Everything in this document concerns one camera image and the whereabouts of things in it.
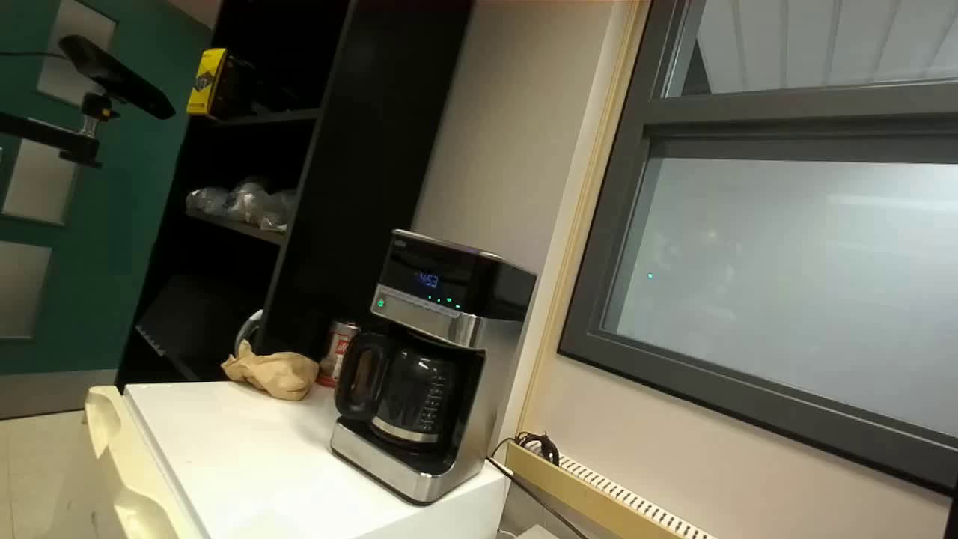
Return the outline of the black steel coffee maker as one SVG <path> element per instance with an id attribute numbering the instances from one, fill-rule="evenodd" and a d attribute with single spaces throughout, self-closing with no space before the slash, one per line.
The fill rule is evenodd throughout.
<path id="1" fill-rule="evenodd" d="M 505 414 L 532 287 L 536 275 L 500 254 L 394 227 L 368 307 L 373 328 L 358 332 L 425 343 L 454 359 L 464 377 L 452 429 L 437 447 L 404 447 L 337 414 L 331 452 L 409 504 L 472 480 Z"/>

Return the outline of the glass coffee carafe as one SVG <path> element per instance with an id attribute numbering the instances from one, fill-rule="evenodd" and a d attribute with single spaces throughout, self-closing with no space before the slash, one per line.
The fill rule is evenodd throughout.
<path id="1" fill-rule="evenodd" d="M 437 447 L 452 429 L 464 373 L 425 343 L 358 332 L 341 364 L 335 407 L 404 447 Z"/>

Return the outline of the red white can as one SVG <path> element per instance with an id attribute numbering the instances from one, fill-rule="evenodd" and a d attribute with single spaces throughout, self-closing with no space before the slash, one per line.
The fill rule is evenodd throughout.
<path id="1" fill-rule="evenodd" d="M 331 325 L 328 350 L 326 350 L 326 356 L 320 359 L 320 368 L 318 368 L 318 384 L 320 387 L 335 387 L 337 384 L 341 364 L 344 364 L 355 332 L 358 332 L 358 328 L 352 322 L 335 322 Z"/>

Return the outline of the black shelving unit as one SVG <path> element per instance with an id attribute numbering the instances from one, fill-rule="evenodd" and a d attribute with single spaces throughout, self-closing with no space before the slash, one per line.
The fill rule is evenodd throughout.
<path id="1" fill-rule="evenodd" d="M 413 223 L 472 0 L 222 0 L 213 45 L 244 73 L 180 143 L 120 384 L 214 380 L 244 322 L 259 355 L 322 356 L 364 322 L 388 233 Z M 184 196 L 264 178 L 286 233 Z"/>

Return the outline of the crumpled brown paper bag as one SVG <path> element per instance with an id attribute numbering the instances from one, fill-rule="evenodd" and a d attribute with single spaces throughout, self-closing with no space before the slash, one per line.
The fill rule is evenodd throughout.
<path id="1" fill-rule="evenodd" d="M 222 373 L 232 384 L 253 387 L 282 402 L 301 402 L 318 377 L 318 364 L 297 350 L 256 355 L 241 343 L 225 364 Z"/>

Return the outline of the clear plastic bags on shelf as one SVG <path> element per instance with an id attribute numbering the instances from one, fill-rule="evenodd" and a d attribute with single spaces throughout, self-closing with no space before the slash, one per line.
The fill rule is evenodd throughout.
<path id="1" fill-rule="evenodd" d="M 247 224 L 264 233 L 286 233 L 294 223 L 294 190 L 270 193 L 264 178 L 247 178 L 232 190 L 199 187 L 184 196 L 184 206 L 199 217 Z"/>

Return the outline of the yellow box on shelf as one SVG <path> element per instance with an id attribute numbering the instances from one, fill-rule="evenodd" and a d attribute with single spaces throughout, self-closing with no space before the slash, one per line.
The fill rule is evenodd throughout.
<path id="1" fill-rule="evenodd" d="M 225 75 L 228 66 L 228 51 L 225 49 L 207 49 L 196 61 L 196 73 L 187 91 L 187 103 L 184 112 L 190 118 L 213 118 L 214 115 L 214 103 L 217 103 L 217 82 Z"/>

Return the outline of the white cabinet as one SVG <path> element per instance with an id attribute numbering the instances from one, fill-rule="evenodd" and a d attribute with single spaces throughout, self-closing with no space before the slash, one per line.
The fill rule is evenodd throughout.
<path id="1" fill-rule="evenodd" d="M 88 387 L 84 419 L 126 539 L 493 539 L 508 492 L 485 468 L 430 506 L 400 500 L 328 450 L 328 390 Z"/>

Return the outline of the dark grey window frame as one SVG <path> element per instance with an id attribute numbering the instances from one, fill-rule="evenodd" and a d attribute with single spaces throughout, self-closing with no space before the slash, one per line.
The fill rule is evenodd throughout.
<path id="1" fill-rule="evenodd" d="M 651 0 L 563 355 L 958 483 L 958 0 Z"/>

